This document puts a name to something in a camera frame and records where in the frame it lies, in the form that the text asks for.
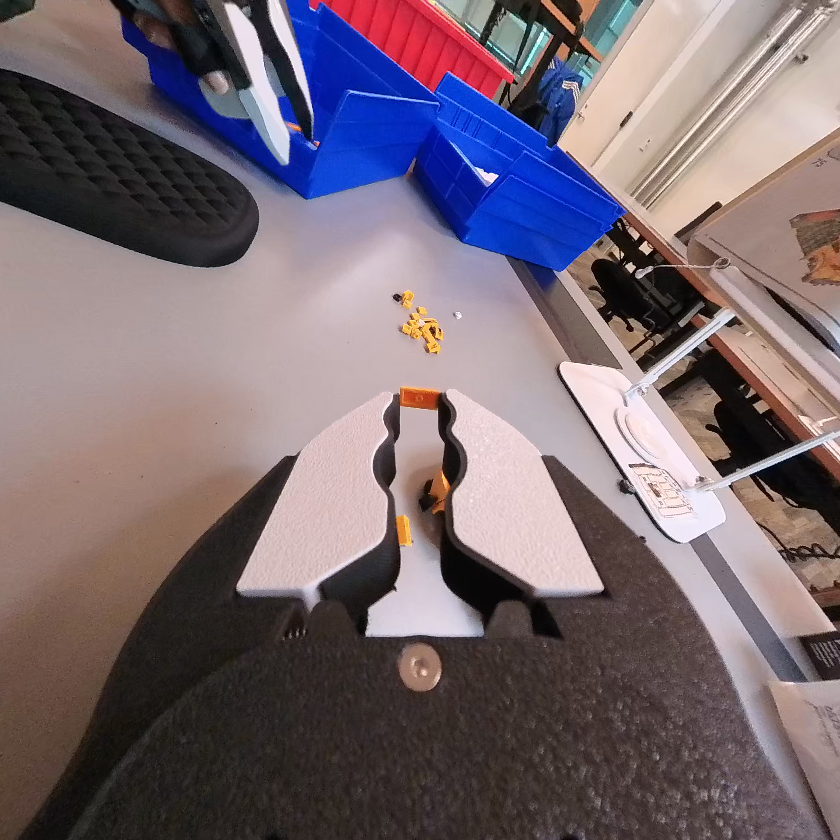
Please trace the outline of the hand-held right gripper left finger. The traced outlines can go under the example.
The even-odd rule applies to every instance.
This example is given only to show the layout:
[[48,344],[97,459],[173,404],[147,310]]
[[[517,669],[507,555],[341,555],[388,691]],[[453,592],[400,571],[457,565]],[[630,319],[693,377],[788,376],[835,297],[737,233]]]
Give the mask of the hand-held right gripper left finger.
[[401,569],[391,484],[398,396],[382,392],[325,428],[294,459],[236,584],[308,611],[339,602],[357,626]]

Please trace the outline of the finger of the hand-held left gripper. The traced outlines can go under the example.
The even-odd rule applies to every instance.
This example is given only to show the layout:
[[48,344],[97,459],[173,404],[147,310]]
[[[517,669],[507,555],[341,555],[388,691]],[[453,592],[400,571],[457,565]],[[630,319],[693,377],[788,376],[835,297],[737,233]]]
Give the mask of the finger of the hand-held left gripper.
[[235,3],[226,4],[227,73],[246,116],[279,165],[288,165],[290,136],[266,69],[256,27]]
[[290,101],[301,132],[308,141],[314,141],[314,116],[308,79],[286,3],[266,1],[266,15],[267,54]]

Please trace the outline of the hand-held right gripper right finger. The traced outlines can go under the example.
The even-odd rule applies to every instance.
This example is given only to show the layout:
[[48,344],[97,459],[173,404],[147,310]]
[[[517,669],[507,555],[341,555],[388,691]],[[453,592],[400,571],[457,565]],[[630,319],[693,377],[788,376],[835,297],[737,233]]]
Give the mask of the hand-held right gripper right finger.
[[439,397],[438,430],[448,482],[440,567],[483,623],[517,602],[545,624],[548,601],[606,592],[535,444],[456,389]]

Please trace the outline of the yellow lego corner brick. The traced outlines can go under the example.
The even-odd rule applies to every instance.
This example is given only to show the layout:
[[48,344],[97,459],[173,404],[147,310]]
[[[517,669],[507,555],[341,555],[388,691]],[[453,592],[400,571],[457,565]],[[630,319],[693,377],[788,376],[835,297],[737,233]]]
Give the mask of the yellow lego corner brick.
[[443,467],[441,467],[434,474],[434,477],[423,485],[423,492],[418,500],[422,512],[432,515],[443,514],[449,491],[450,484]]

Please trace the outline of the pile of yellow lego bricks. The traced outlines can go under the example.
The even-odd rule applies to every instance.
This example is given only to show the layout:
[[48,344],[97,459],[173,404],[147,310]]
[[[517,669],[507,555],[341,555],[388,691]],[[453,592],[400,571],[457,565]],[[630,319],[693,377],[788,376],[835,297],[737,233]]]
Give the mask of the pile of yellow lego bricks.
[[415,295],[410,290],[394,292],[391,298],[404,310],[405,318],[397,327],[398,332],[411,340],[423,343],[428,354],[440,354],[441,342],[445,338],[445,331],[440,322],[431,316],[424,306],[416,303]]

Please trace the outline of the open lego instruction booklet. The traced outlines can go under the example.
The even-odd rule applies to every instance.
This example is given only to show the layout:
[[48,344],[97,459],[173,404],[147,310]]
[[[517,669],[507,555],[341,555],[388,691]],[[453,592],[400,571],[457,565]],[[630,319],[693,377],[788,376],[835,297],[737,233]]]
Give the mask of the open lego instruction booklet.
[[732,199],[690,237],[827,348],[839,343],[839,130]]

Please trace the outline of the person's left hand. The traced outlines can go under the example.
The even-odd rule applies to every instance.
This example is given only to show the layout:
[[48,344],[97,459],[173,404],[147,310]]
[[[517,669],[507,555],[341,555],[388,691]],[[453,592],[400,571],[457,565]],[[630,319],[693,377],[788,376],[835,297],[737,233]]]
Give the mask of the person's left hand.
[[128,20],[155,46],[175,52],[193,75],[223,96],[230,84],[222,59],[192,2],[131,2]]

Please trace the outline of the blue plastic bin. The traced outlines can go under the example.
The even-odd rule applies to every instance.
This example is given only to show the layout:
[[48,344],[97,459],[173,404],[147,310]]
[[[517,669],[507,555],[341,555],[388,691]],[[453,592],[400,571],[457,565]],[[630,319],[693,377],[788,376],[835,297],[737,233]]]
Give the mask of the blue plastic bin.
[[414,174],[464,244],[564,270],[625,208],[569,155],[448,72]]
[[280,164],[248,120],[218,114],[175,53],[121,22],[123,39],[146,59],[152,83],[203,131],[214,133],[304,198],[404,175],[432,128],[434,94],[325,5],[287,3],[314,111],[314,143],[290,130]]

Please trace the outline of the red plastic bin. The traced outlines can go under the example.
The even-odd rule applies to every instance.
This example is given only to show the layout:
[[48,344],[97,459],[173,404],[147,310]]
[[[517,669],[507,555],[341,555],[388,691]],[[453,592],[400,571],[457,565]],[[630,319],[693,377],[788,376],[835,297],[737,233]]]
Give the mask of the red plastic bin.
[[426,1],[310,1],[330,8],[429,90],[448,73],[489,99],[513,73]]

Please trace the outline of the sticker sheet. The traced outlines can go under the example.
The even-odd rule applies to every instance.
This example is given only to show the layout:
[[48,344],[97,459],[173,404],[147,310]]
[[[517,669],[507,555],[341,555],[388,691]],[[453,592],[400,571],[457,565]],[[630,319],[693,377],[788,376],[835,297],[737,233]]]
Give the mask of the sticker sheet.
[[640,497],[656,516],[664,520],[696,516],[682,486],[667,470],[649,463],[634,463],[628,468],[640,487]]

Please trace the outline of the black office chair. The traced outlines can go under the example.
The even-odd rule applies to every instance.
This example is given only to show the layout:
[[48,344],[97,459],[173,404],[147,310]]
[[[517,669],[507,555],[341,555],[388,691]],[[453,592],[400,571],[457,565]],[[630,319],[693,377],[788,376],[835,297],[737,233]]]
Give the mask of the black office chair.
[[597,292],[604,300],[599,314],[606,322],[619,319],[627,331],[633,331],[631,321],[648,330],[656,330],[657,307],[637,287],[633,277],[621,265],[611,259],[595,259],[591,264],[595,285],[588,291]]

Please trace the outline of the blue jacket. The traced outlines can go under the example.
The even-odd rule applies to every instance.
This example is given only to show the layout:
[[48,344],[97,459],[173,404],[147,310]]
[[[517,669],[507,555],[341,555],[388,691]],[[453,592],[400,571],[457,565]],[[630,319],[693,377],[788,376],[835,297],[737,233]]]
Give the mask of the blue jacket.
[[554,57],[538,88],[537,130],[547,145],[557,145],[572,120],[584,87],[583,76],[560,58]]

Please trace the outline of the brown wooden desk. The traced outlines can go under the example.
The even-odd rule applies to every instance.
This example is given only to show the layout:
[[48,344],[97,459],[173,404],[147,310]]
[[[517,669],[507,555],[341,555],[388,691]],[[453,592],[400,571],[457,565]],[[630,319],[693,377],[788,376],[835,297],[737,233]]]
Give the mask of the brown wooden desk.
[[[664,262],[677,264],[682,277],[708,304],[725,308],[725,301],[709,283],[707,269],[689,268],[686,246],[659,231],[651,213],[628,199],[625,219],[627,227],[660,254]],[[838,408],[783,357],[770,339],[761,337],[753,327],[744,328],[746,332],[740,332],[730,322],[713,333],[707,343],[759,395],[796,443],[837,431]]]

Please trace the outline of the large white printed paper bag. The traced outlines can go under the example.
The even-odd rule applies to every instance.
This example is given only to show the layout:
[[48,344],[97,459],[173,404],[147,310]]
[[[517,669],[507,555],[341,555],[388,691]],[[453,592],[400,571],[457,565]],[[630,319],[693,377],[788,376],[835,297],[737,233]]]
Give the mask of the large white printed paper bag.
[[774,681],[770,693],[828,830],[839,838],[839,681]]

